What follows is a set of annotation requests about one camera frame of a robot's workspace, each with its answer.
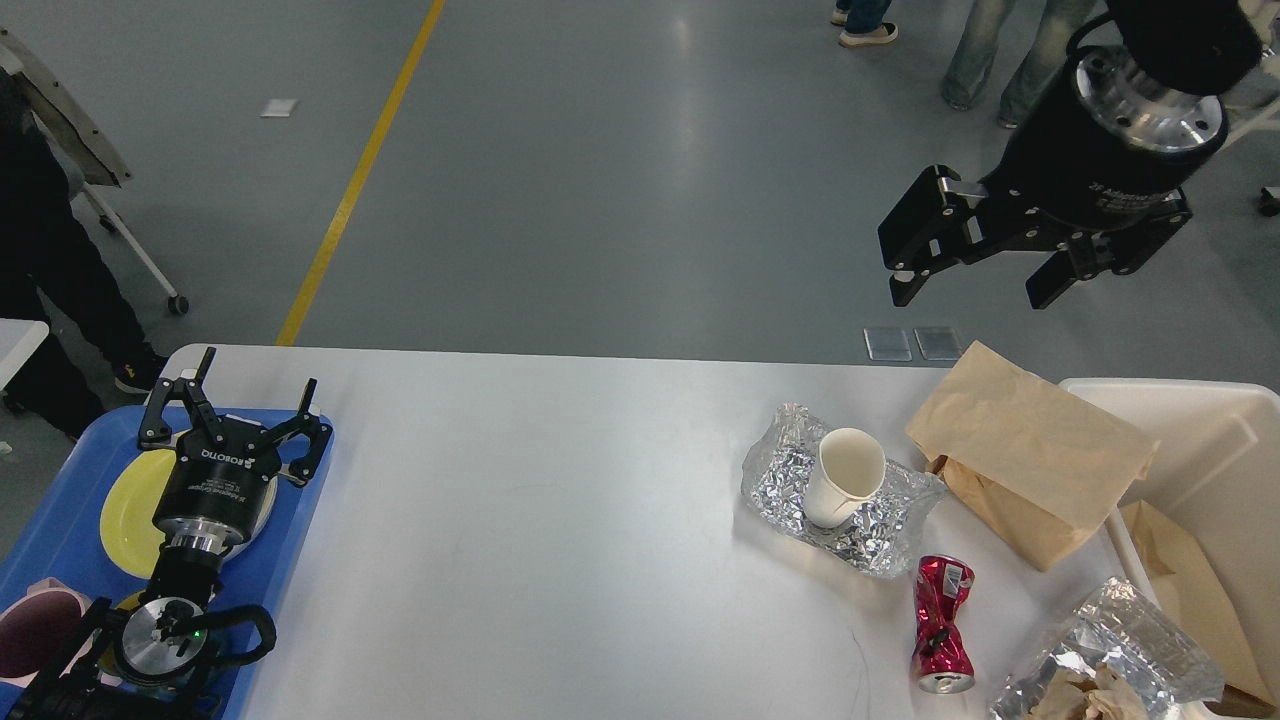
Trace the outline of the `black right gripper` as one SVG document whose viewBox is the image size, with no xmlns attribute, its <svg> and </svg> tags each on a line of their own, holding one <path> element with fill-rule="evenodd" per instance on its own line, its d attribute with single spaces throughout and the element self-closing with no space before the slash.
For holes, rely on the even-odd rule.
<svg viewBox="0 0 1280 720">
<path fill-rule="evenodd" d="M 1037 310 L 1076 282 L 1138 272 L 1192 218 L 1179 187 L 1226 137 L 1219 97 L 1161 85 L 1119 45 L 1078 47 L 986 186 L 927 167 L 881 222 L 893 305 L 1000 252 L 1048 254 L 1025 283 Z"/>
</svg>

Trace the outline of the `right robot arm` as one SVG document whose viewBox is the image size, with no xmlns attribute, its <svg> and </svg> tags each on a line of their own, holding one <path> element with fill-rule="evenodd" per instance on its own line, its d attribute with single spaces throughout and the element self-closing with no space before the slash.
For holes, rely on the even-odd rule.
<svg viewBox="0 0 1280 720">
<path fill-rule="evenodd" d="M 957 264 L 1047 252 L 1027 281 L 1044 309 L 1079 281 L 1138 272 L 1190 219 L 1183 184 L 1225 143 L 1221 95 L 1263 55 L 1234 1 L 1111 1 L 998 165 L 975 183 L 927 167 L 878 228 L 893 304 Z"/>
</svg>

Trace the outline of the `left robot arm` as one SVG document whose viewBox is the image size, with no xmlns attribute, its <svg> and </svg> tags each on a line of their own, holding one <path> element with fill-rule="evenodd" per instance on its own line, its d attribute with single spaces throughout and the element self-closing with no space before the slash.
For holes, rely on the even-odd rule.
<svg viewBox="0 0 1280 720">
<path fill-rule="evenodd" d="M 3 564 L 5 719 L 234 717 L 323 487 L 332 425 L 218 410 L 212 364 L 79 438 Z"/>
</svg>

